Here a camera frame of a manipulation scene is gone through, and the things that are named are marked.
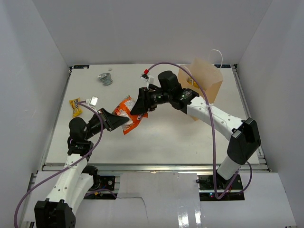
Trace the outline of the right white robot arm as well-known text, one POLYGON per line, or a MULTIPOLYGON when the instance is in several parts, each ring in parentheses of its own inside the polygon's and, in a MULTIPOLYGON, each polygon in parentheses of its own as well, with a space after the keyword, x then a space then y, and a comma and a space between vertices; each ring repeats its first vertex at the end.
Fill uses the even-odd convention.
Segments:
POLYGON ((257 122, 252 118, 243 120, 219 108, 207 104, 197 92, 183 88, 172 71, 158 75, 160 86, 153 84, 139 88, 139 94, 131 115, 154 111, 157 105, 169 103, 176 110, 196 117, 220 132, 228 141, 227 156, 217 169, 215 185, 226 189, 232 176, 260 147, 261 138, 257 122))

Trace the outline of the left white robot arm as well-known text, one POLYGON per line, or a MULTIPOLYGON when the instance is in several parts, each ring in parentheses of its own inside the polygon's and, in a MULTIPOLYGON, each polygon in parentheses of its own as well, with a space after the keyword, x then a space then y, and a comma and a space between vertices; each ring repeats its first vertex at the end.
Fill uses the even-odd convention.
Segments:
POLYGON ((112 131, 128 122, 127 117, 117 116, 100 109, 85 122, 75 117, 69 122, 68 152, 64 169, 52 191, 34 207, 38 228, 73 228, 76 212, 89 189, 100 185, 95 168, 88 165, 95 144, 89 139, 103 130, 112 131))

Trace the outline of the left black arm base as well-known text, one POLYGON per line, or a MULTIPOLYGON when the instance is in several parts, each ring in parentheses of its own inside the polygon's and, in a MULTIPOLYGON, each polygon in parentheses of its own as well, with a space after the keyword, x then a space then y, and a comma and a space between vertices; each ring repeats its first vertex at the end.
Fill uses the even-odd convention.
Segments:
POLYGON ((97 189, 108 189, 113 191, 115 188, 115 176, 100 176, 97 177, 97 189))

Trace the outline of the orange white snack bag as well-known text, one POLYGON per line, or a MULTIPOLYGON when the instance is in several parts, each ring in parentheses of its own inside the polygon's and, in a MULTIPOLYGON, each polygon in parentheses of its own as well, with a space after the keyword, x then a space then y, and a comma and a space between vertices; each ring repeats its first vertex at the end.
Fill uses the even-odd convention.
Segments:
POLYGON ((131 115, 131 110, 133 109, 134 105, 135 101, 131 96, 128 95, 113 111, 113 114, 117 116, 127 117, 129 119, 128 122, 122 125, 124 135, 135 129, 143 118, 148 118, 147 113, 131 115))

